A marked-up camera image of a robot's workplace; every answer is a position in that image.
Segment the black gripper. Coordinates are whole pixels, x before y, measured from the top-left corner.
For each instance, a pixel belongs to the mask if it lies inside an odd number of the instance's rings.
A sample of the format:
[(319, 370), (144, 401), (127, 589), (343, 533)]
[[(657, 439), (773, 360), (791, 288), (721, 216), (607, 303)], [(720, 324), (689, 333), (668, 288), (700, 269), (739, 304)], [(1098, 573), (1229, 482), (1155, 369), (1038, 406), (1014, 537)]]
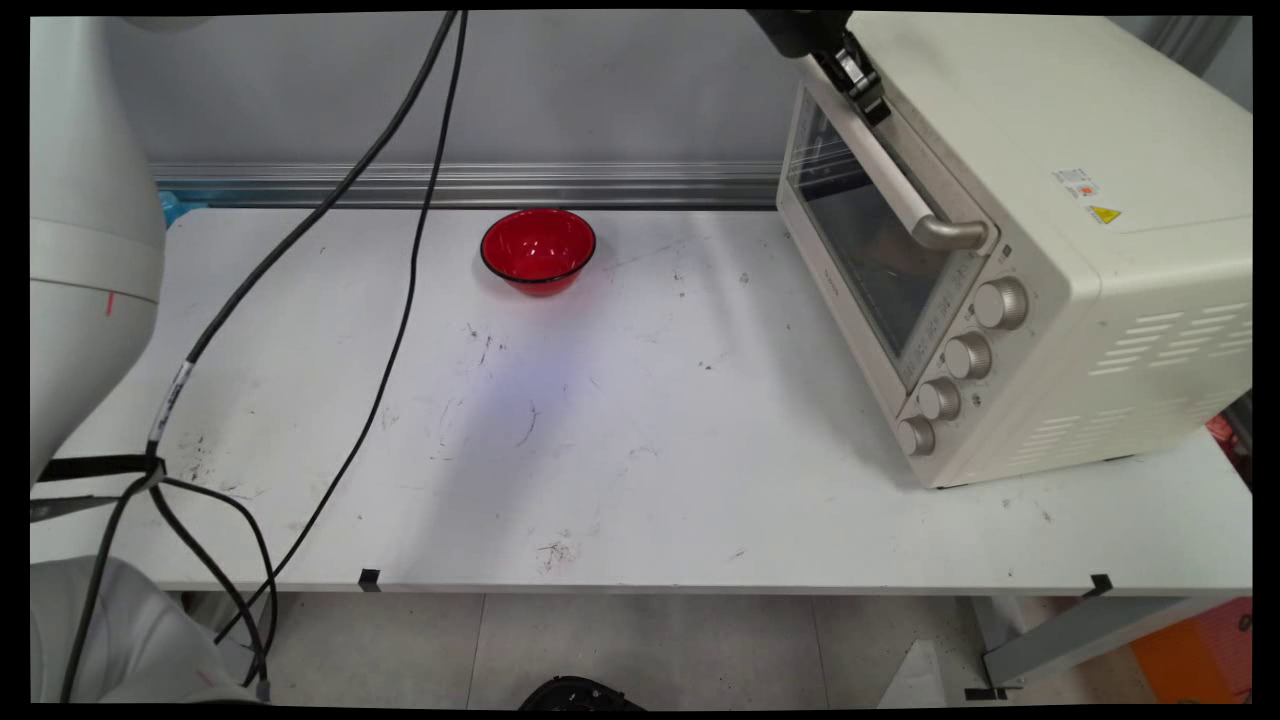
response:
[(892, 114), (870, 56), (855, 38), (844, 40), (852, 10), (748, 10), (748, 14), (782, 56), (812, 55), (869, 128)]

